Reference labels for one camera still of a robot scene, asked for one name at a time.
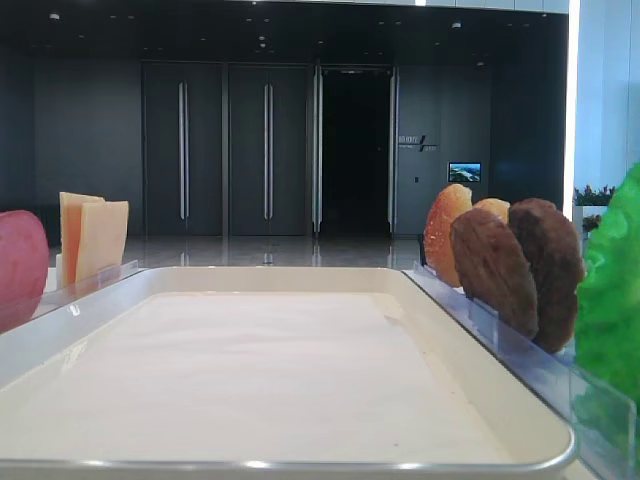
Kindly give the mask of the brown meat patty front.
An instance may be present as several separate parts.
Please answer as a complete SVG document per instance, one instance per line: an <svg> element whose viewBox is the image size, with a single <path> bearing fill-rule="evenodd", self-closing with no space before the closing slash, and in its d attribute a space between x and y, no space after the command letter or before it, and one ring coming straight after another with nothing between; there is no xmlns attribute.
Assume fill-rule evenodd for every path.
<svg viewBox="0 0 640 480"><path fill-rule="evenodd" d="M522 336L538 333L537 290L530 264L509 226L473 208L450 229L455 270L469 299L483 302Z"/></svg>

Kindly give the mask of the brown meat patty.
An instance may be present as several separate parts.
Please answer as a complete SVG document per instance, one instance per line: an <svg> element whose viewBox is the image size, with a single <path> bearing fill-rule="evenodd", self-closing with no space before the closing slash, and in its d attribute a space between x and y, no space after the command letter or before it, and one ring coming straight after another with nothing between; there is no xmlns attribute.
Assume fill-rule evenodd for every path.
<svg viewBox="0 0 640 480"><path fill-rule="evenodd" d="M585 277L577 231L553 203L538 198L511 205L508 225L530 264L536 285L538 333L534 343L555 354L574 334L576 291Z"/></svg>
<svg viewBox="0 0 640 480"><path fill-rule="evenodd" d="M469 299L483 302L522 336L538 333L537 290L530 264L509 226L473 208L450 229L455 270Z"/></svg>

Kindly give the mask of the pale yellow cheese slice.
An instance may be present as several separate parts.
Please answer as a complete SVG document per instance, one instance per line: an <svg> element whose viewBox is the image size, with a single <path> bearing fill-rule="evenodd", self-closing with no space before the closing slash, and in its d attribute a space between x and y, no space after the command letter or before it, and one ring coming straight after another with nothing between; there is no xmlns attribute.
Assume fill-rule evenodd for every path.
<svg viewBox="0 0 640 480"><path fill-rule="evenodd" d="M127 201L85 203L81 207L77 282L122 263L128 219Z"/></svg>

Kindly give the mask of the brown meat patty rear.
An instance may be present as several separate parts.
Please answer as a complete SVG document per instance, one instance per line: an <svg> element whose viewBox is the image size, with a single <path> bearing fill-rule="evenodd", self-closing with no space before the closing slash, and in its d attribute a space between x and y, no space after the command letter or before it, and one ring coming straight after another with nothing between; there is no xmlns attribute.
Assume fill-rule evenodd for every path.
<svg viewBox="0 0 640 480"><path fill-rule="evenodd" d="M536 285L538 333L534 343L555 354L574 334L576 291L585 277L577 231L553 203L538 198L511 205L508 225L530 264Z"/></svg>

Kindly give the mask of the orange cheese slice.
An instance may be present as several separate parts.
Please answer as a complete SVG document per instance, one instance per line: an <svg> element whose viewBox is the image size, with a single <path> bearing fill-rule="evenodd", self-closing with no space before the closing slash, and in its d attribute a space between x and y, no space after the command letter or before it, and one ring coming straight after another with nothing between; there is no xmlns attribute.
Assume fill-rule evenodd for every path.
<svg viewBox="0 0 640 480"><path fill-rule="evenodd" d="M104 203L99 196L59 193L61 226L61 286L76 281L76 266L81 235L82 206L88 203Z"/></svg>

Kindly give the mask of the green lettuce leaf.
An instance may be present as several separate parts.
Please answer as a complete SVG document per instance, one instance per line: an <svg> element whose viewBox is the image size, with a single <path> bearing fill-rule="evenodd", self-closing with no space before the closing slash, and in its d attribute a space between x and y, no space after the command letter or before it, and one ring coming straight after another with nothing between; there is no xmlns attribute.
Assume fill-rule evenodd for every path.
<svg viewBox="0 0 640 480"><path fill-rule="evenodd" d="M585 254L576 357L595 384L576 412L616 448L639 452L639 166L615 190Z"/></svg>

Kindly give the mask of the top bun slice left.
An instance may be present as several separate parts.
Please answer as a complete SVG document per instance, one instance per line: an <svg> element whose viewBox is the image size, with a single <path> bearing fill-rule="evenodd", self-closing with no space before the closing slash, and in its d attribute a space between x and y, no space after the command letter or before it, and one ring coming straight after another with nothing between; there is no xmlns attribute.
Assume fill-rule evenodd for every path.
<svg viewBox="0 0 640 480"><path fill-rule="evenodd" d="M455 269L450 240L453 221L472 208L472 192L460 184L451 184L443 189L433 202L424 230L426 264L447 285L461 286Z"/></svg>

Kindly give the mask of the bun slice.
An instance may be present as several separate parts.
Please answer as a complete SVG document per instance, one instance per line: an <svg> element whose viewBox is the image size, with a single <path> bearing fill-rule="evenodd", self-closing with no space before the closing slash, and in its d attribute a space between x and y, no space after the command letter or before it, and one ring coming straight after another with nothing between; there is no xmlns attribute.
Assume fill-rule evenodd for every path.
<svg viewBox="0 0 640 480"><path fill-rule="evenodd" d="M476 202L473 208L488 211L507 223L510 206L509 202L498 198L485 198Z"/></svg>
<svg viewBox="0 0 640 480"><path fill-rule="evenodd" d="M453 221L472 208L472 192L460 184L451 184L443 189L433 202L424 230L426 264L447 285L461 286L455 269L450 240Z"/></svg>

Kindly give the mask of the dark double door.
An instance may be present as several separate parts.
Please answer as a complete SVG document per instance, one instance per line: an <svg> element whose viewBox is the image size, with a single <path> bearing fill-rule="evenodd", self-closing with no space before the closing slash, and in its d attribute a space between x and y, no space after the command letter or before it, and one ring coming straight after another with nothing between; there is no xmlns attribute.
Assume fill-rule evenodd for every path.
<svg viewBox="0 0 640 480"><path fill-rule="evenodd" d="M149 235L222 234L221 75L216 64L143 66Z"/></svg>
<svg viewBox="0 0 640 480"><path fill-rule="evenodd" d="M230 230L307 233L307 71L229 70Z"/></svg>

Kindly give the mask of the top bun slice right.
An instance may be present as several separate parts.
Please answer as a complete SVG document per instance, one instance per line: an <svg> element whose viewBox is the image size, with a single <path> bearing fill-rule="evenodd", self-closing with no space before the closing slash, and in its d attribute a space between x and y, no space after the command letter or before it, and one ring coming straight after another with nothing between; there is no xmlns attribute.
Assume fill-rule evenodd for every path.
<svg viewBox="0 0 640 480"><path fill-rule="evenodd" d="M510 206L509 202L498 198L485 198L476 202L473 208L488 211L507 223Z"/></svg>

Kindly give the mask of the flower planter box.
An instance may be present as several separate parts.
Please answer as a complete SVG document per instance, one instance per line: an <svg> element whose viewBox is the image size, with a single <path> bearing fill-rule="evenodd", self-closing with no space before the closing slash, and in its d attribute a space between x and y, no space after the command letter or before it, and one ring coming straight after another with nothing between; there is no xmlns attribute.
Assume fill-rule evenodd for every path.
<svg viewBox="0 0 640 480"><path fill-rule="evenodd" d="M589 233L599 227L601 217L612 199L616 187L574 188L573 221L582 233Z"/></svg>

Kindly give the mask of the clear acrylic rack left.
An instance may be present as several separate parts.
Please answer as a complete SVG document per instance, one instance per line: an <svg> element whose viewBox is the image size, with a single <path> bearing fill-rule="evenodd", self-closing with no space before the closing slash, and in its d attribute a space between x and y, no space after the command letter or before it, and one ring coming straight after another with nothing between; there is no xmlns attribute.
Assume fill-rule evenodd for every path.
<svg viewBox="0 0 640 480"><path fill-rule="evenodd" d="M44 292L40 296L2 306L1 333L11 331L56 309L69 306L141 271L142 268L138 261L132 261L124 265L109 267L93 277Z"/></svg>

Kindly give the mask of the clear acrylic rack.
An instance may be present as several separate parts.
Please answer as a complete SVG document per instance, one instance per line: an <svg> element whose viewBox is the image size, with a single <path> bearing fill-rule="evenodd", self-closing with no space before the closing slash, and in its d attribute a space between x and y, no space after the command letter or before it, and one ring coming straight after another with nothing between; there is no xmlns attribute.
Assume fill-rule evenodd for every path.
<svg viewBox="0 0 640 480"><path fill-rule="evenodd" d="M138 261L132 261L124 265L109 267L93 277L44 292L40 296L2 306L1 333L11 331L56 309L69 306L141 271L142 268Z"/></svg>
<svg viewBox="0 0 640 480"><path fill-rule="evenodd" d="M521 383L575 429L579 458L598 479L639 477L639 409L576 363L575 342L548 354L501 322L490 307L442 282L425 255L407 272L418 286Z"/></svg>

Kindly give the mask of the clear acrylic rack right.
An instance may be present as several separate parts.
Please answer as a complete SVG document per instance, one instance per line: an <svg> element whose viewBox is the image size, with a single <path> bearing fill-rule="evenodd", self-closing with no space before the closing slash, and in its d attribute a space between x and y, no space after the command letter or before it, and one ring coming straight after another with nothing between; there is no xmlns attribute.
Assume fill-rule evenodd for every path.
<svg viewBox="0 0 640 480"><path fill-rule="evenodd" d="M576 363L575 342L548 354L501 322L490 307L442 282L425 255L407 272L418 286L521 383L575 429L579 458L598 479L639 477L639 409Z"/></svg>

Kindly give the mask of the wall display screen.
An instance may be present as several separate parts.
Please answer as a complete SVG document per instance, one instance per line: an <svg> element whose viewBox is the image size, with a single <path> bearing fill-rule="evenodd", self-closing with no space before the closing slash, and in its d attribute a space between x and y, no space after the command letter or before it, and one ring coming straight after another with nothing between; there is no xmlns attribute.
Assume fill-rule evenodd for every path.
<svg viewBox="0 0 640 480"><path fill-rule="evenodd" d="M481 181L482 165L474 162L450 162L448 181L450 183L477 183Z"/></svg>

